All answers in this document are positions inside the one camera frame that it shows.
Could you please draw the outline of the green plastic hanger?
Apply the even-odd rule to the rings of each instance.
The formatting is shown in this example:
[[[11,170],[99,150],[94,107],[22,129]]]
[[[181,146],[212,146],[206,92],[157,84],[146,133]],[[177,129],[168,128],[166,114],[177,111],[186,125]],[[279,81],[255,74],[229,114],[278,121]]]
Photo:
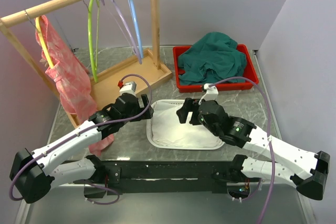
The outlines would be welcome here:
[[[94,79],[94,82],[98,82],[97,75],[97,66],[98,66],[98,40],[99,40],[99,15],[100,15],[100,0],[90,0],[88,5],[88,46],[89,46],[89,56],[91,63],[91,72]],[[92,32],[92,13],[93,13],[93,4],[97,5],[97,21],[96,21],[96,43],[93,47],[93,32]]]

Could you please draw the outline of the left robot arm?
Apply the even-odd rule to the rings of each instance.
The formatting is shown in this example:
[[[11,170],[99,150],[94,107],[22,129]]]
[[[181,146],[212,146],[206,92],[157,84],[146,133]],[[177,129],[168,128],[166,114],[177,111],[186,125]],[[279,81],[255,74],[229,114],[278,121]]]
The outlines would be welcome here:
[[[72,163],[66,163],[66,159],[116,133],[128,122],[150,119],[151,101],[152,95],[143,94],[138,99],[124,93],[57,141],[32,152],[27,149],[17,152],[9,175],[10,199],[31,204],[63,184],[81,182],[95,186],[105,180],[108,172],[97,156],[88,155]]]

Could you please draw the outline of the teal green shorts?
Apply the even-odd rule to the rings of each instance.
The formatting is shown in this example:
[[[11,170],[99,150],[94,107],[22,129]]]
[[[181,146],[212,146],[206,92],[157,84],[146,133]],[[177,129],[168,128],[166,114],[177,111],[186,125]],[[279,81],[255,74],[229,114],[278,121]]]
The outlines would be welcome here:
[[[237,50],[238,43],[228,35],[211,32],[177,58],[182,86],[215,83],[241,77],[247,66],[246,55]]]

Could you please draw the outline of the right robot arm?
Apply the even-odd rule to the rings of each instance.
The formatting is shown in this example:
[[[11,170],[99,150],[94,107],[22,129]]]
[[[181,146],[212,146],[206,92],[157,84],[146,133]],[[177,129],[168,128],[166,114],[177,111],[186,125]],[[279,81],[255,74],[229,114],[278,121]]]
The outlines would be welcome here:
[[[237,154],[227,171],[218,172],[217,177],[236,183],[248,178],[273,179],[294,187],[302,195],[322,200],[329,173],[330,155],[294,147],[276,137],[268,135],[255,124],[228,115],[214,100],[200,101],[185,99],[176,112],[181,124],[202,125],[225,144],[255,152],[268,158],[257,158]]]

